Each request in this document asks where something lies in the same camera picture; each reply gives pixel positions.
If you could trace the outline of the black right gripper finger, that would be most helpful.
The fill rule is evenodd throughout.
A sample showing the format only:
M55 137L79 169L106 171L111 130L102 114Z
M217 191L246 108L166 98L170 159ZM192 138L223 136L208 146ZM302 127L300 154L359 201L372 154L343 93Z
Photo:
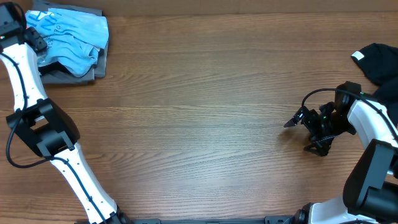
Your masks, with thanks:
M297 112L289 119L285 124L285 128L296 126L304 117L304 110L303 108L299 108Z
M324 138L317 138L316 136L309 137L310 144L305 146L303 150L320 157L327 156L334 138L334 136Z

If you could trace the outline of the light blue t-shirt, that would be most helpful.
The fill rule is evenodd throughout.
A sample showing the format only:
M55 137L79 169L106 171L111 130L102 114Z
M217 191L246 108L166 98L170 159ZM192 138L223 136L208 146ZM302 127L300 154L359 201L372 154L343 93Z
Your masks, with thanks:
M33 27L47 43L38 54L39 67L60 63L73 76L82 77L97 64L100 50L109 39L108 22L104 16L50 8L27 11L28 27Z

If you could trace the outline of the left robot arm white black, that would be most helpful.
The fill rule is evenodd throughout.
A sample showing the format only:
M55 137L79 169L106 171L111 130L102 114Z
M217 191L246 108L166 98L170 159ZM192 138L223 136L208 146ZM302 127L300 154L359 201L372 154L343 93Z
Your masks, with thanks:
M1 26L1 60L14 92L14 113L6 121L42 162L64 176L86 211L89 223L130 223L105 192L86 162L78 143L77 126L45 94L37 68L37 49L44 42L33 28L18 22Z

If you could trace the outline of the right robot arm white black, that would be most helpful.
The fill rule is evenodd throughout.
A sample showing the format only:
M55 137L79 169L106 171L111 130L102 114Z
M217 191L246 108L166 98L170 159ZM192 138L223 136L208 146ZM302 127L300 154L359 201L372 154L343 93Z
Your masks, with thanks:
M397 176L397 130L386 107L362 96L337 94L319 111L301 106L285 126L298 123L310 132L307 152L326 156L331 142L344 132L357 134L364 152L347 178L342 196L308 204L297 211L291 223L396 223L397 184L386 177Z

